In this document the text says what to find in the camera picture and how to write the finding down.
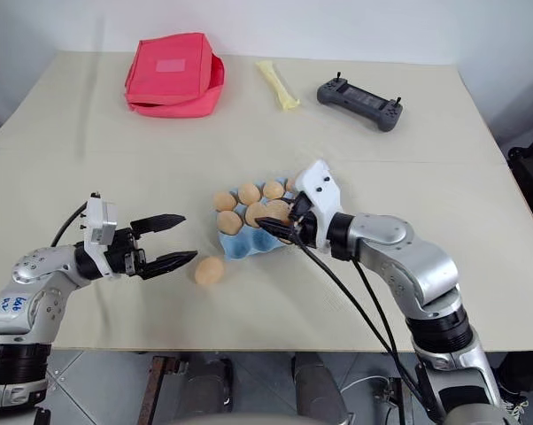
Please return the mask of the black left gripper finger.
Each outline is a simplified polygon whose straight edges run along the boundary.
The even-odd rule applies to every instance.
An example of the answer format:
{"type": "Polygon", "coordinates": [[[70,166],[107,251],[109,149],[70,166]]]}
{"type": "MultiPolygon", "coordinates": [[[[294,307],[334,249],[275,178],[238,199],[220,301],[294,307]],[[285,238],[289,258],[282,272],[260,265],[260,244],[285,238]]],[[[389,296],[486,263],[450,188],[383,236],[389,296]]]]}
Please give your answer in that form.
{"type": "Polygon", "coordinates": [[[130,227],[134,235],[143,235],[146,233],[158,233],[168,230],[184,222],[185,220],[186,218],[182,215],[164,213],[131,221],[130,227]]]}
{"type": "Polygon", "coordinates": [[[168,274],[185,266],[197,255],[197,251],[178,251],[156,258],[152,262],[144,263],[138,272],[143,280],[152,279],[162,274],[168,274]]]}

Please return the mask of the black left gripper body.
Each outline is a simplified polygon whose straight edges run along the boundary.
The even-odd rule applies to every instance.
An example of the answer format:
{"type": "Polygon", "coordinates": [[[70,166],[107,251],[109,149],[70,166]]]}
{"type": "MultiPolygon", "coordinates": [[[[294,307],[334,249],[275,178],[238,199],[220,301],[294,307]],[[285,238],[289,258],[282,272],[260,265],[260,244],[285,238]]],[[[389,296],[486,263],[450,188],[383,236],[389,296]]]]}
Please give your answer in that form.
{"type": "Polygon", "coordinates": [[[138,247],[131,228],[122,228],[114,233],[112,243],[107,247],[104,256],[113,273],[143,276],[146,256],[144,249],[138,247]]]}

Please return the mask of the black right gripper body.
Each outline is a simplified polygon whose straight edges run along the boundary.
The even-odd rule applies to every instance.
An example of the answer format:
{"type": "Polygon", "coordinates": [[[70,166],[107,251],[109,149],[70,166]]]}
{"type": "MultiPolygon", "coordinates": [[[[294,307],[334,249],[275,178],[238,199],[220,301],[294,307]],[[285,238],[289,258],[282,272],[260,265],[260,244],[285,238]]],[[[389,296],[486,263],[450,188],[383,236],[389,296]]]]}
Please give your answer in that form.
{"type": "Polygon", "coordinates": [[[289,218],[297,225],[299,238],[303,244],[316,244],[317,219],[313,214],[313,204],[304,192],[299,192],[297,211],[289,212],[289,218]]]}

